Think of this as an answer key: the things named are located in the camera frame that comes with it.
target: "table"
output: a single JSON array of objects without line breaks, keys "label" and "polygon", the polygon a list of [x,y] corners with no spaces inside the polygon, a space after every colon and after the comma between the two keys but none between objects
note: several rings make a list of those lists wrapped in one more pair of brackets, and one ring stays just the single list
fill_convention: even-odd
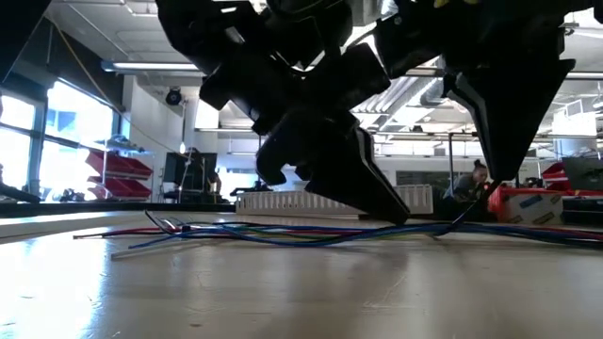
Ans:
[{"label": "table", "polygon": [[[142,216],[107,224],[145,225]],[[453,234],[328,249],[213,240],[111,261],[111,252],[145,239],[73,240],[95,231],[0,245],[0,338],[598,339],[603,333],[603,258],[596,251]]]}]

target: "security camera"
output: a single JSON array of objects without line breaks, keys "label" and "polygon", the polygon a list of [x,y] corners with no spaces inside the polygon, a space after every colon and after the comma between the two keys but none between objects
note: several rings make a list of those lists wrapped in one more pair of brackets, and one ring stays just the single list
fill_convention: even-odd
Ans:
[{"label": "security camera", "polygon": [[168,105],[180,105],[182,102],[182,94],[180,88],[171,88],[166,96],[166,104]]}]

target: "workshop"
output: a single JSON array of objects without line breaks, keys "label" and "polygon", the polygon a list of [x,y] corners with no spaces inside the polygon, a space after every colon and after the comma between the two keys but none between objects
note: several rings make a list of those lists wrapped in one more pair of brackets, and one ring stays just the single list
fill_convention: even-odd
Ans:
[{"label": "workshop", "polygon": [[603,0],[6,5],[0,338],[601,338]]}]

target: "cable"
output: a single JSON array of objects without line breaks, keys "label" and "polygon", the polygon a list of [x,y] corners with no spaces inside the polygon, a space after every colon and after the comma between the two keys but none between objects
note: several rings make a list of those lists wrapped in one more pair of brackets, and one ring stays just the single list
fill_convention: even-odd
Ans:
[{"label": "cable", "polygon": [[149,211],[144,211],[144,215],[155,225],[157,226],[157,228],[159,228],[159,230],[161,230],[163,233],[165,234],[175,234],[177,232],[180,232],[181,229],[172,225],[170,223],[169,220],[167,219],[159,219],[156,218],[151,212]]},{"label": "cable", "polygon": [[444,230],[444,232],[442,232],[440,234],[434,234],[433,236],[446,235],[446,234],[458,229],[461,226],[461,224],[463,223],[464,219],[469,215],[469,213],[471,213],[480,204],[483,204],[488,201],[488,199],[490,198],[492,193],[494,193],[494,191],[498,188],[498,186],[500,186],[500,183],[501,183],[500,180],[495,180],[490,186],[488,186],[488,189],[486,189],[485,193],[482,196],[480,196],[479,199],[477,199],[475,202],[473,202],[469,206],[469,208],[467,208],[460,216],[458,216],[454,221],[452,221],[450,226],[448,226]]},{"label": "cable", "polygon": [[188,152],[187,163],[185,164],[185,172],[182,174],[182,181],[180,182],[180,192],[178,192],[178,203],[182,203],[182,187],[185,185],[185,179],[187,178],[188,166],[190,166],[190,157],[192,156],[192,149]]},{"label": "cable", "polygon": [[[358,233],[347,236],[346,239],[339,240],[331,240],[329,238],[321,239],[318,241],[282,241],[275,240],[270,238],[262,238],[257,236],[252,236],[248,234],[244,234],[244,229],[240,229],[237,227],[231,226],[221,226],[217,230],[198,230],[191,231],[189,233],[184,234],[171,234],[167,237],[156,239],[148,243],[138,244],[130,247],[130,249],[139,249],[144,247],[152,246],[153,244],[163,242],[173,238],[185,238],[185,239],[206,239],[206,238],[216,238],[216,237],[224,237],[224,235],[218,235],[217,232],[224,231],[227,235],[226,238],[236,239],[236,240],[244,240],[244,241],[252,241],[256,243],[264,243],[278,246],[289,246],[289,247],[324,247],[331,246],[335,244],[339,244],[345,241],[352,240],[368,240],[368,239],[377,239],[379,237],[388,236],[388,235],[410,235],[410,234],[433,234],[433,233],[442,233],[447,229],[447,225],[444,224],[434,224],[432,226],[419,226],[419,227],[407,227],[404,229],[390,229],[390,230],[382,230],[382,229],[373,229],[374,231],[371,234],[368,233]],[[528,240],[536,240],[546,243],[553,243],[559,245],[570,245],[570,246],[578,246],[589,249],[603,250],[603,242],[596,240],[595,237],[590,235],[584,237],[577,237],[577,235],[571,235],[567,232],[551,232],[551,231],[542,231],[542,230],[532,230],[528,228],[521,228],[516,226],[477,226],[475,224],[465,225],[463,228],[456,230],[455,232],[461,233],[481,233],[481,234],[491,234],[491,235],[504,235]]]},{"label": "cable", "polygon": [[55,28],[57,29],[57,32],[59,34],[59,36],[61,37],[61,39],[63,40],[63,42],[65,42],[65,46],[67,46],[67,49],[69,50],[70,54],[73,56],[73,58],[75,58],[75,61],[77,62],[77,64],[79,65],[79,67],[82,69],[82,71],[86,74],[86,77],[90,80],[90,82],[93,84],[93,86],[99,91],[99,93],[101,93],[101,95],[103,96],[103,98],[105,99],[105,101],[111,105],[111,108],[113,108],[113,110],[125,121],[127,121],[130,126],[134,127],[134,129],[136,129],[137,131],[139,131],[143,136],[147,137],[149,140],[151,140],[152,142],[154,142],[155,144],[157,144],[158,146],[163,147],[164,149],[168,150],[171,153],[176,153],[179,154],[183,157],[185,157],[183,154],[180,154],[179,152],[173,150],[172,148],[170,148],[169,146],[166,146],[165,144],[163,144],[162,142],[158,141],[157,139],[155,139],[154,137],[151,137],[149,134],[147,134],[146,132],[144,132],[141,128],[139,128],[138,126],[136,126],[134,123],[132,123],[131,120],[129,120],[128,118],[125,117],[125,115],[123,115],[123,113],[120,111],[120,109],[113,104],[113,102],[111,101],[111,99],[109,99],[109,97],[106,95],[105,91],[103,89],[101,89],[101,87],[98,85],[98,83],[96,82],[96,80],[94,80],[94,77],[92,75],[90,75],[90,72],[88,71],[88,69],[86,68],[86,66],[84,65],[84,63],[82,62],[82,60],[79,58],[79,56],[77,55],[77,53],[75,52],[75,50],[73,49],[73,47],[71,46],[71,44],[69,43],[69,41],[67,40],[67,37],[65,37],[65,33],[63,33],[63,31],[60,30],[60,27],[58,26],[57,22],[55,21],[55,19],[52,17],[52,13],[49,13],[50,16],[50,22],[55,26]]},{"label": "cable", "polygon": [[158,231],[157,228],[139,228],[139,229],[131,229],[131,230],[123,230],[123,231],[111,231],[104,232],[99,234],[82,234],[82,235],[74,235],[73,239],[84,239],[89,237],[108,237],[114,235],[161,235],[165,234],[164,232]]}]

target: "white radiator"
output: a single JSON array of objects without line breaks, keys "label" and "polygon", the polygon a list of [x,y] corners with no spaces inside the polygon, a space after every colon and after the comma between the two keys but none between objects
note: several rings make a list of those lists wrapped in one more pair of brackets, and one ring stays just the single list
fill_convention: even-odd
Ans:
[{"label": "white radiator", "polygon": [[[433,213],[432,187],[407,185],[394,187],[411,214]],[[247,192],[236,197],[236,213],[247,216],[349,216],[364,214],[343,203],[305,191]]]}]

